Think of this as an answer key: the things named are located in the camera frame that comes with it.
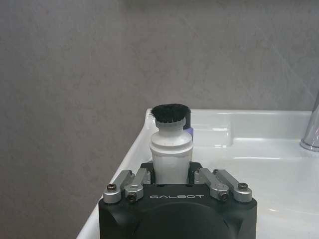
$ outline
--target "black brush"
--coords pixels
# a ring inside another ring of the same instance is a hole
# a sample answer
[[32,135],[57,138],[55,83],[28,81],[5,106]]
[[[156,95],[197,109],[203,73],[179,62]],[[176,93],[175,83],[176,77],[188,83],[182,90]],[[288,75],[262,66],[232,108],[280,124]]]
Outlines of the black brush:
[[151,115],[158,122],[173,123],[184,119],[186,115],[190,115],[190,109],[182,104],[159,105],[151,110]]

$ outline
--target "white sink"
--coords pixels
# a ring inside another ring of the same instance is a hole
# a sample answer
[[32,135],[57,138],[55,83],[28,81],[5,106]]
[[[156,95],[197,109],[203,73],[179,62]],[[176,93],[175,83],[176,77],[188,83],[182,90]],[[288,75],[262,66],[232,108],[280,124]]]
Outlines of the white sink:
[[[226,169],[258,202],[257,239],[319,239],[319,153],[299,146],[310,112],[192,110],[193,161]],[[145,125],[115,173],[151,158],[155,122]],[[98,239],[98,210],[78,239]]]

